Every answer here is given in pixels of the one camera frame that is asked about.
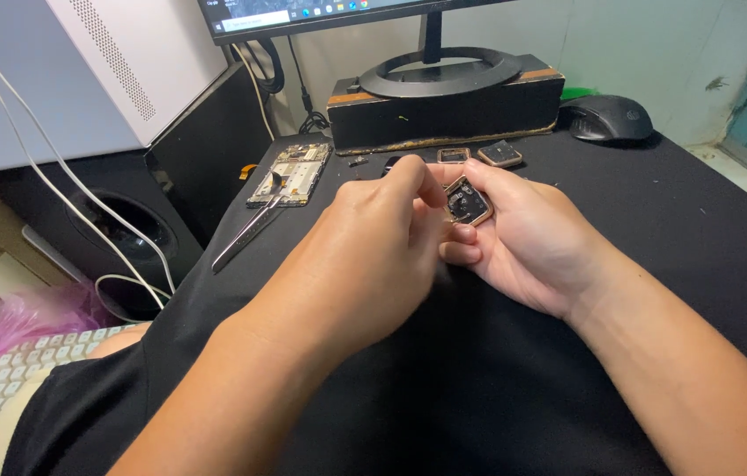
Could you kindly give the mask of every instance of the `desk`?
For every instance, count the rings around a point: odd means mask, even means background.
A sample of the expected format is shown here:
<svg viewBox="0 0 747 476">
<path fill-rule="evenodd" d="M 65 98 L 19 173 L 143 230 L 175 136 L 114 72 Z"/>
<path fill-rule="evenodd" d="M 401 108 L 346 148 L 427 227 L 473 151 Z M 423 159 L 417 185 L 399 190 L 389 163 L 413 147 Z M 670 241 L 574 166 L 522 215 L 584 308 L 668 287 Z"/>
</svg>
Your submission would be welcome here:
<svg viewBox="0 0 747 476">
<path fill-rule="evenodd" d="M 320 136 L 278 139 L 262 165 L 286 146 L 316 141 L 311 137 Z M 516 149 L 526 163 L 519 175 L 557 184 L 622 252 L 747 355 L 745 192 L 668 140 L 621 151 L 556 133 L 521 139 Z M 435 149 L 418 153 L 434 160 Z M 330 158 L 309 205 L 285 210 L 212 275 L 211 262 L 252 216 L 245 200 L 261 174 L 249 180 L 147 333 L 146 356 L 155 362 L 149 412 L 214 326 L 262 287 L 340 184 L 357 172 L 378 178 L 390 155 L 372 155 L 355 168 L 345 157 Z M 565 324 L 444 265 L 404 327 L 329 377 L 276 472 L 668 473 L 599 362 Z"/>
</svg>

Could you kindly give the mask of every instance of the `hand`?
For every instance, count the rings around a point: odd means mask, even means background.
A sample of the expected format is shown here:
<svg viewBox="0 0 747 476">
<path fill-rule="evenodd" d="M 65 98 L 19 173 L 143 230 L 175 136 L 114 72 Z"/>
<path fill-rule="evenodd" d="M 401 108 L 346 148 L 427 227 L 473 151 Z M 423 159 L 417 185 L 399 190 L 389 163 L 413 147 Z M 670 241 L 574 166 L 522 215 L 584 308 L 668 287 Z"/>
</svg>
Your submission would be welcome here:
<svg viewBox="0 0 747 476">
<path fill-rule="evenodd" d="M 388 336 L 430 291 L 445 204 L 416 155 L 385 178 L 344 184 L 247 306 L 259 307 L 256 331 L 344 357 Z"/>
<path fill-rule="evenodd" d="M 587 290 L 601 284 L 620 255 L 560 190 L 471 159 L 435 165 L 442 183 L 462 174 L 484 191 L 494 216 L 474 227 L 456 225 L 441 257 L 465 266 L 509 298 L 568 319 Z"/>
</svg>

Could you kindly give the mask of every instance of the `monitor stand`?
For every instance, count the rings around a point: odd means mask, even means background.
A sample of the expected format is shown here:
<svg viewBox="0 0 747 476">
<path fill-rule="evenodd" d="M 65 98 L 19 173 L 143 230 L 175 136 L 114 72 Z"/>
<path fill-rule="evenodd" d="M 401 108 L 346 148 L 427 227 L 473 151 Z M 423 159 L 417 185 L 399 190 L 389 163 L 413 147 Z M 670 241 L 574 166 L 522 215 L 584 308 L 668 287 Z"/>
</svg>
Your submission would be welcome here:
<svg viewBox="0 0 747 476">
<path fill-rule="evenodd" d="M 418 51 L 400 55 L 359 77 L 359 86 L 381 97 L 440 97 L 472 92 L 510 80 L 521 72 L 511 54 L 488 48 L 441 47 L 441 12 L 421 18 Z M 400 66 L 436 64 L 444 58 L 470 58 L 469 63 L 393 72 Z"/>
</svg>

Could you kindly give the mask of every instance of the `white pc case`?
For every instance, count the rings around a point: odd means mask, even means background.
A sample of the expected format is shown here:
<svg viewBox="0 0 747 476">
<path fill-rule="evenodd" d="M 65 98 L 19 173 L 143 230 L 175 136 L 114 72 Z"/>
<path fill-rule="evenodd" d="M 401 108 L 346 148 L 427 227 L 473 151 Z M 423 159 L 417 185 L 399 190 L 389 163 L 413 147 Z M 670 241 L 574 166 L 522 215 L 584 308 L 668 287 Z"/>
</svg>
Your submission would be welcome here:
<svg viewBox="0 0 747 476">
<path fill-rule="evenodd" d="M 65 158 L 151 145 L 226 67 L 194 0 L 0 0 L 0 71 Z M 0 89 L 36 162 L 55 160 Z M 0 169 L 27 164 L 0 106 Z"/>
</svg>

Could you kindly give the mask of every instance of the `left hand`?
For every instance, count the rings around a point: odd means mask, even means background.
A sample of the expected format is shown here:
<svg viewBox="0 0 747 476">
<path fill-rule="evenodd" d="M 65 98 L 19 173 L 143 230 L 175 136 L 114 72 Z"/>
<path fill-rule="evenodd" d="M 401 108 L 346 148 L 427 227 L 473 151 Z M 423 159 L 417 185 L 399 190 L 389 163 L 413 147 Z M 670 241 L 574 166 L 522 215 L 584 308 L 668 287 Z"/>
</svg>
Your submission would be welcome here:
<svg viewBox="0 0 747 476">
<path fill-rule="evenodd" d="M 446 202 L 417 155 L 385 178 L 347 182 L 247 305 L 252 330 L 342 357 L 382 340 L 430 291 Z"/>
</svg>

